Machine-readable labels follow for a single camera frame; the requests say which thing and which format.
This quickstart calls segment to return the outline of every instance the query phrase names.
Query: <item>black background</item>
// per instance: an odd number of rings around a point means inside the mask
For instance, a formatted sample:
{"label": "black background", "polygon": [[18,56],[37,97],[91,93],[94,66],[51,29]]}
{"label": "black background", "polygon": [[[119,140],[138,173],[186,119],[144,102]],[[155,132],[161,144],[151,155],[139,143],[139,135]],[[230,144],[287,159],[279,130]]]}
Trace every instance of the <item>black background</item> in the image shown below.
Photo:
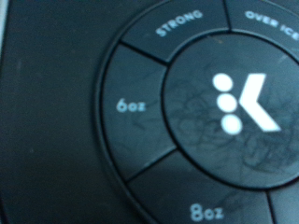
{"label": "black background", "polygon": [[[144,223],[94,128],[97,74],[120,30],[158,0],[11,1],[0,82],[9,223]],[[276,3],[299,14],[297,0]]]}

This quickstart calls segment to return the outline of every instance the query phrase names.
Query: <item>white logo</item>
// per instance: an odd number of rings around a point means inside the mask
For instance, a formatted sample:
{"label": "white logo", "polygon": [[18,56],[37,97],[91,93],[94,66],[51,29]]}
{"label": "white logo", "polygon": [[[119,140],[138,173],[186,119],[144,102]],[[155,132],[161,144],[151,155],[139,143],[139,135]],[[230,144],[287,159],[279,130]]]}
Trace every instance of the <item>white logo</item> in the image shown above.
{"label": "white logo", "polygon": [[[266,74],[264,73],[249,74],[239,103],[263,132],[279,132],[281,129],[278,124],[258,103],[265,77]],[[235,112],[237,100],[232,94],[226,93],[233,88],[233,80],[228,75],[219,73],[214,76],[213,85],[218,91],[222,92],[217,98],[218,108],[227,113],[221,120],[221,127],[230,135],[241,133],[243,129],[241,119],[237,115],[230,114]]]}

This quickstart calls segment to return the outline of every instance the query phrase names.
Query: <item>6oz button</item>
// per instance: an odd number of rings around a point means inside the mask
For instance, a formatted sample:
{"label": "6oz button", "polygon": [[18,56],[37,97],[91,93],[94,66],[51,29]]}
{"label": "6oz button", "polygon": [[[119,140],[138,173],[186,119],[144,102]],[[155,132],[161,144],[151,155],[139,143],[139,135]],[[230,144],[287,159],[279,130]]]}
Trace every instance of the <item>6oz button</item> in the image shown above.
{"label": "6oz button", "polygon": [[104,85],[105,130],[125,179],[175,148],[164,127],[160,89],[165,67],[119,46]]}

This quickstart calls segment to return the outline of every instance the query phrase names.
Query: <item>button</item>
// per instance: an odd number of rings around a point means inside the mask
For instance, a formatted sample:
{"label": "button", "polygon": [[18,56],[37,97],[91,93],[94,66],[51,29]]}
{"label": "button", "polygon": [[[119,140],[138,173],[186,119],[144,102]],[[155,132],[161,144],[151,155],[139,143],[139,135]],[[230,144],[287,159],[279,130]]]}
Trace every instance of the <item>button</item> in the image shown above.
{"label": "button", "polygon": [[196,170],[175,152],[129,183],[161,223],[272,223],[266,195],[234,189]]}
{"label": "button", "polygon": [[104,85],[108,146],[123,177],[130,178],[175,148],[164,127],[160,91],[165,67],[119,46]]}
{"label": "button", "polygon": [[227,7],[233,31],[259,35],[286,48],[299,59],[299,19],[265,1],[229,0]]}
{"label": "button", "polygon": [[214,35],[185,49],[164,84],[180,147],[218,179],[269,189],[299,175],[299,67],[247,35]]}
{"label": "button", "polygon": [[270,192],[274,216],[279,224],[296,224],[299,220],[299,183]]}
{"label": "button", "polygon": [[169,1],[141,18],[123,41],[169,62],[188,41],[224,30],[228,26],[222,1]]}

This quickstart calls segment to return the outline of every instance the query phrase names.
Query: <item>scratch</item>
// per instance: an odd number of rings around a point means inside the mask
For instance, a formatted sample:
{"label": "scratch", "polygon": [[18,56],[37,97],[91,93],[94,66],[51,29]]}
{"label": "scratch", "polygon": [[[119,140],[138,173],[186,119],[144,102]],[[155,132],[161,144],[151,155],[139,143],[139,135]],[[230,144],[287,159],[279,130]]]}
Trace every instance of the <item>scratch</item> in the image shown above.
{"label": "scratch", "polygon": [[288,59],[287,55],[282,55],[281,58],[278,60],[278,63],[282,63],[283,61],[285,61],[286,59]]}
{"label": "scratch", "polygon": [[292,51],[299,52],[299,49],[292,49]]}
{"label": "scratch", "polygon": [[21,71],[21,64],[22,64],[21,60],[18,60],[18,63],[17,63],[17,73],[18,73],[18,74],[19,74],[20,71]]}

